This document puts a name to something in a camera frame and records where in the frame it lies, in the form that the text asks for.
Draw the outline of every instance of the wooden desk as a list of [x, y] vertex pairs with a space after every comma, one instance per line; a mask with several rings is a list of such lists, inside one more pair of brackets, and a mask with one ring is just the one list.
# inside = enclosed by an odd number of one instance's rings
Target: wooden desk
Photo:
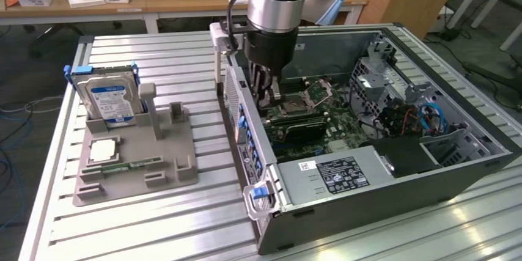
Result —
[[[367, 0], [344, 0], [340, 11], [347, 12], [345, 24], [357, 22]], [[14, 5], [0, 10], [0, 25], [53, 24], [88, 21], [144, 20], [147, 32], [157, 33], [156, 20], [161, 18], [224, 16], [228, 0], [131, 0], [128, 4], [69, 8], [68, 0], [53, 0], [49, 7]], [[233, 7], [235, 15], [247, 14], [247, 5]]]

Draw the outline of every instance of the blue hard drive label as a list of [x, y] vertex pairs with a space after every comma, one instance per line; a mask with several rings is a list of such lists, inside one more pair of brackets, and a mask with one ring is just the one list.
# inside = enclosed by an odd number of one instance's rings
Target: blue hard drive label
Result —
[[131, 102], [124, 98], [124, 86], [90, 89], [92, 97], [101, 117], [106, 122], [127, 122], [133, 118]]

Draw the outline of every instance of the red object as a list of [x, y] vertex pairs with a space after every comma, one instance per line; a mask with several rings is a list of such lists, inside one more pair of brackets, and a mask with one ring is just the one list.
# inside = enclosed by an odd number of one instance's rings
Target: red object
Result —
[[410, 113], [411, 110], [415, 110], [415, 108], [408, 109], [408, 110], [406, 111], [406, 114], [404, 114], [404, 121], [402, 122], [402, 132], [400, 132], [400, 134], [404, 134], [404, 131], [406, 131], [407, 114]]

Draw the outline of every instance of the hard drive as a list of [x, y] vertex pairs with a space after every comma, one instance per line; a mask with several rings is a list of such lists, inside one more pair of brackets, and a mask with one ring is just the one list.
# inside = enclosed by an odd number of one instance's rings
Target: hard drive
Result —
[[144, 113], [137, 95], [137, 67], [76, 67], [70, 81], [90, 120], [104, 119], [108, 128], [135, 125], [135, 115]]

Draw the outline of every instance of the chair wheel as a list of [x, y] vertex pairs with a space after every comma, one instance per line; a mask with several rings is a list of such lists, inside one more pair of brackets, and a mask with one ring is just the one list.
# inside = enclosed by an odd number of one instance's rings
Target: chair wheel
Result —
[[121, 27], [123, 27], [123, 25], [119, 21], [113, 21], [112, 26], [115, 27], [116, 30], [121, 29]]
[[25, 33], [29, 33], [29, 34], [36, 31], [34, 26], [30, 26], [29, 24], [24, 25], [24, 30], [25, 30]]
[[41, 52], [37, 50], [29, 50], [29, 56], [32, 58], [40, 58], [41, 57]]

